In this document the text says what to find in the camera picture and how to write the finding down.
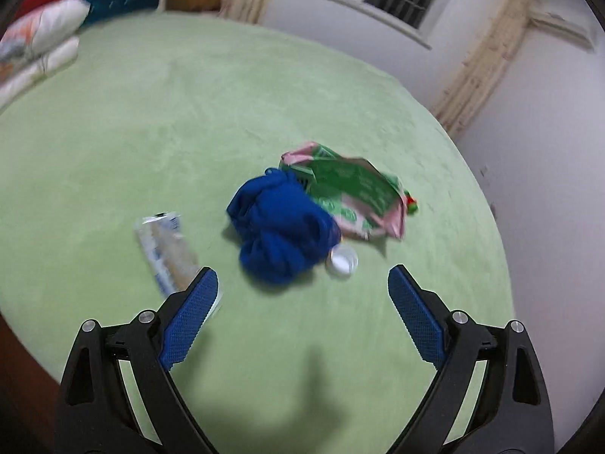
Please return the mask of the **white bottle cap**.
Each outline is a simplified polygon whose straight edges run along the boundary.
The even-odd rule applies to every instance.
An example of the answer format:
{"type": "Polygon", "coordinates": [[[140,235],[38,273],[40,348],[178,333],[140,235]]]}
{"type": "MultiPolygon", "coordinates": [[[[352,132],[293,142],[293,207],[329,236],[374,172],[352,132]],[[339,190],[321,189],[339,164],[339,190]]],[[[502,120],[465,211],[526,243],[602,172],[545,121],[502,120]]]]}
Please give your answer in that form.
{"type": "Polygon", "coordinates": [[[335,245],[326,258],[326,267],[334,276],[350,278],[359,264],[359,257],[355,249],[348,244],[335,245]]]}

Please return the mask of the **white air conditioner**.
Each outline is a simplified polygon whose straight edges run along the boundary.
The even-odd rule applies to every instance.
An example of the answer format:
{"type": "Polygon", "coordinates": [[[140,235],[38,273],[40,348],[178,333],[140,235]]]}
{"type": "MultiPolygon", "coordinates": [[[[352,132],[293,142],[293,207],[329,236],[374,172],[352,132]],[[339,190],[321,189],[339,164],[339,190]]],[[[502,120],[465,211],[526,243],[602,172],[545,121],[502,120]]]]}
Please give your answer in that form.
{"type": "Polygon", "coordinates": [[[537,29],[583,48],[596,48],[597,30],[586,13],[569,8],[533,5],[529,10],[529,22],[537,29]]]}

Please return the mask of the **green bed blanket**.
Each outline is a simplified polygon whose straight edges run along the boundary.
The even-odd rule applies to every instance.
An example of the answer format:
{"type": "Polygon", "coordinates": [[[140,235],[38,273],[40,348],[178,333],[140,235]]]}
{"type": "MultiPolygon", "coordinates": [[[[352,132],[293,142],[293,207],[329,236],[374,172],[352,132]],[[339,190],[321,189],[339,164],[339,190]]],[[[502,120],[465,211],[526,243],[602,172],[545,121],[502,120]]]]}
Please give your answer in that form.
{"type": "Polygon", "coordinates": [[[146,13],[87,28],[73,65],[1,116],[1,312],[54,378],[80,325],[163,296],[135,238],[173,211],[222,300],[180,393],[222,453],[383,453],[434,368],[386,290],[403,264],[451,308],[502,326],[503,243],[454,143],[393,77],[311,41],[213,17],[146,13]],[[236,190],[315,141],[400,179],[402,240],[354,243],[353,276],[251,279],[226,216],[236,190]]]}

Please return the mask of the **right floral curtain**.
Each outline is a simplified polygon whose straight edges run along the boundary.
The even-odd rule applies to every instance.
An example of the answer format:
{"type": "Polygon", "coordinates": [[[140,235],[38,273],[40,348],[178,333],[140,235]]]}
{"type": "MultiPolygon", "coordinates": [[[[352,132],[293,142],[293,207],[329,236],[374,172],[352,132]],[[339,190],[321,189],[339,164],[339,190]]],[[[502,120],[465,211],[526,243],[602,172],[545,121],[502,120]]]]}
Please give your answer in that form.
{"type": "Polygon", "coordinates": [[[471,125],[495,91],[526,35],[536,0],[500,0],[487,32],[431,108],[453,140],[471,125]]]}

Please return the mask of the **green pink snack bag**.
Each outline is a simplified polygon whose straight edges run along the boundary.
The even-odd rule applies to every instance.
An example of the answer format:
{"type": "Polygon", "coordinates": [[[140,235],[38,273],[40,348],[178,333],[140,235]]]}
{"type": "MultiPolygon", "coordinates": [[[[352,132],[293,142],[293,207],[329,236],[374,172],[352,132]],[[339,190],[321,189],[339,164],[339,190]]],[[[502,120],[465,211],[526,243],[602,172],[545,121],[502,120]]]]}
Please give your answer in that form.
{"type": "Polygon", "coordinates": [[[345,236],[365,241],[403,238],[408,200],[397,176],[313,141],[284,153],[279,168],[295,174],[345,236]]]}

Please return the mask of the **blue cloth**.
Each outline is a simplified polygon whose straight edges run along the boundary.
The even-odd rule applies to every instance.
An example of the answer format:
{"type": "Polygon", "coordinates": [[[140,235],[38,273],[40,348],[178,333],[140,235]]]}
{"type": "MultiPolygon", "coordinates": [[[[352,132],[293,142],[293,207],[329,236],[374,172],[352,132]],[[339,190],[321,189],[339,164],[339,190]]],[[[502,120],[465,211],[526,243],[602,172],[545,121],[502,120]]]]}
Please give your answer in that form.
{"type": "Polygon", "coordinates": [[[269,168],[249,179],[226,214],[241,240],[241,266],[273,285],[292,282],[325,259],[341,239],[335,219],[290,170],[269,168]]]}

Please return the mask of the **lower white floral pillow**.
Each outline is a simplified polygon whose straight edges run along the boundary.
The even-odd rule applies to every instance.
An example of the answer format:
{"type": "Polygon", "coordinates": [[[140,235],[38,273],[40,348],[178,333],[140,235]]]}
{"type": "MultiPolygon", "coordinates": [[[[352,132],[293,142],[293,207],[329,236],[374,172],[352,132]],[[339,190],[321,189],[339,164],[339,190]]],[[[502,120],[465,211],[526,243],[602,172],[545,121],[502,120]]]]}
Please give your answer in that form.
{"type": "Polygon", "coordinates": [[[1,111],[4,111],[20,95],[38,82],[56,74],[76,61],[80,38],[73,36],[57,45],[51,51],[35,59],[11,78],[1,84],[1,111]]]}

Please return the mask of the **clear biscuit wrapper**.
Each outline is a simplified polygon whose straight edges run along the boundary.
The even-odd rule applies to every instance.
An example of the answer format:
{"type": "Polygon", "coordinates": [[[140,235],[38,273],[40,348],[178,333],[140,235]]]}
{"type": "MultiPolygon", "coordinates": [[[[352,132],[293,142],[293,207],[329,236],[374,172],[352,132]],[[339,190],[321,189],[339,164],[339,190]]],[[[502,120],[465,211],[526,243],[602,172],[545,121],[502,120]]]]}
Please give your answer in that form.
{"type": "Polygon", "coordinates": [[[137,220],[134,233],[164,298],[186,291],[202,266],[183,235],[180,214],[159,213],[137,220]]]}

